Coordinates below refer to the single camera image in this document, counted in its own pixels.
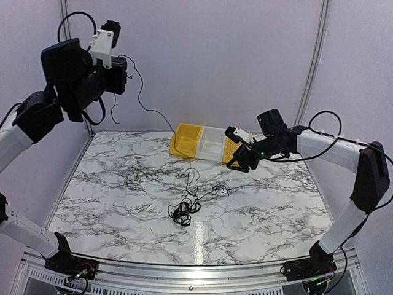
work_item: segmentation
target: marble tabletop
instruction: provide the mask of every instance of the marble tabletop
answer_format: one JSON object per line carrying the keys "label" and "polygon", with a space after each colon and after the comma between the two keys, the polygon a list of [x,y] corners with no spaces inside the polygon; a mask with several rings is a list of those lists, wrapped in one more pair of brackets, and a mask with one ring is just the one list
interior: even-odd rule
{"label": "marble tabletop", "polygon": [[[261,161],[250,173],[169,155],[171,133],[98,133],[54,215],[50,230],[78,253],[159,264],[242,264],[294,258],[331,226],[304,163]],[[207,195],[191,225],[168,217],[185,196],[184,172],[200,172]]]}

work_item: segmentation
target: white bracket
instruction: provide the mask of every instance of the white bracket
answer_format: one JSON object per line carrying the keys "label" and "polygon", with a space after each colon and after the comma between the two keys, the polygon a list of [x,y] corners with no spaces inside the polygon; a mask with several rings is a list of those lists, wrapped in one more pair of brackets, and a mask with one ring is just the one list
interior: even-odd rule
{"label": "white bracket", "polygon": [[97,34],[93,35],[93,40],[90,41],[90,50],[88,51],[93,57],[93,64],[97,65],[102,61],[102,66],[106,69],[112,68],[111,49],[114,33],[112,31],[105,31],[98,29]]}

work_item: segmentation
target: pile of wire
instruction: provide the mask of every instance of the pile of wire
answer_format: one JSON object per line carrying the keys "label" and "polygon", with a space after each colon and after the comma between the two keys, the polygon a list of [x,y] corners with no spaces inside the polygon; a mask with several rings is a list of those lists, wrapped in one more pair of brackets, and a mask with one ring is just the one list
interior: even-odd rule
{"label": "pile of wire", "polygon": [[217,183],[212,187],[211,191],[199,196],[198,192],[202,186],[190,188],[194,180],[200,178],[200,174],[195,168],[188,168],[184,172],[185,178],[185,197],[177,205],[168,206],[168,215],[172,220],[181,226],[189,226],[191,224],[191,214],[198,212],[201,209],[201,199],[207,195],[229,195],[231,188],[225,182]]}

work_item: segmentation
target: gray marble vein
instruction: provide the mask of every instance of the gray marble vein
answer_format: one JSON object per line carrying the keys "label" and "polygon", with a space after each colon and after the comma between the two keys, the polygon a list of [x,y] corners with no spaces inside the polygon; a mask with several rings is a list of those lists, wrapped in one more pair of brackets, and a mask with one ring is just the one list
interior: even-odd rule
{"label": "gray marble vein", "polygon": [[[237,264],[292,258],[331,226],[304,163],[261,161],[250,173],[168,153],[170,133],[99,133],[50,225],[73,251],[162,264]],[[185,195],[184,172],[200,172],[207,195],[188,227],[168,217]]]}

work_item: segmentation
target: black mounting base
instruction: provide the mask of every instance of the black mounting base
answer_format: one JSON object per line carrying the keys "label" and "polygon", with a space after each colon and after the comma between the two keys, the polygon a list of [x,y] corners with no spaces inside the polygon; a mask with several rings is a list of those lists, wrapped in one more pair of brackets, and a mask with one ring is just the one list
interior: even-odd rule
{"label": "black mounting base", "polygon": [[310,265],[310,259],[304,258],[294,261],[288,261],[283,264],[281,273],[286,276],[287,281],[304,280],[306,278],[316,277],[325,273],[331,273],[336,271],[337,266],[334,261],[325,263],[324,268],[321,268],[317,273],[310,273],[308,266]]}
{"label": "black mounting base", "polygon": [[89,273],[86,274],[84,277],[87,278],[88,280],[94,280],[96,273],[97,273],[97,266],[98,262],[92,259],[87,259],[87,258],[81,258],[77,256],[73,256],[73,264],[76,266],[74,269],[62,269],[54,266],[53,264],[50,263],[50,261],[47,261],[45,263],[45,268],[49,270],[53,270],[55,272],[63,273],[65,275],[75,275],[77,273],[73,273],[73,271],[76,272],[81,272],[84,269],[88,269]]}

